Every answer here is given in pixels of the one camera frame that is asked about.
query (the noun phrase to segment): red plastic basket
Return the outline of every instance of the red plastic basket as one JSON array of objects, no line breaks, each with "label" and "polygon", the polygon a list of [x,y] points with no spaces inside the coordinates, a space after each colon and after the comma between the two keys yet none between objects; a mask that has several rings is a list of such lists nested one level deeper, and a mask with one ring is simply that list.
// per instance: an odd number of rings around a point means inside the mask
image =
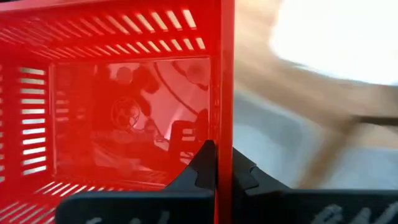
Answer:
[{"label": "red plastic basket", "polygon": [[160,190],[206,139],[231,197],[233,2],[0,3],[0,223],[94,190]]}]

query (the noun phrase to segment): translucent red plastic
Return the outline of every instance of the translucent red plastic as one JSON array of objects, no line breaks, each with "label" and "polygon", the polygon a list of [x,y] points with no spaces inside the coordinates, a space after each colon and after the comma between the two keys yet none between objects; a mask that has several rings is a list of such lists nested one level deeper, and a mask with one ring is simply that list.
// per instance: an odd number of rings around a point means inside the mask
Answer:
[{"label": "translucent red plastic", "polygon": [[233,14],[227,0],[0,3],[0,223],[65,197],[161,190],[218,145],[230,221]]}]

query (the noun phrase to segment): black bracket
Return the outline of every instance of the black bracket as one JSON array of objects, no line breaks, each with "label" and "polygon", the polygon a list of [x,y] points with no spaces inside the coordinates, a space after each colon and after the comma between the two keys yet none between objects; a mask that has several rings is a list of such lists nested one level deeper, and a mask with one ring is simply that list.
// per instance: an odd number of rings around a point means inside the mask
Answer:
[{"label": "black bracket", "polygon": [[398,223],[396,190],[294,190],[234,149],[234,223]]},{"label": "black bracket", "polygon": [[167,224],[214,222],[216,146],[205,141],[185,170],[160,192],[85,192],[66,198],[56,222]]}]

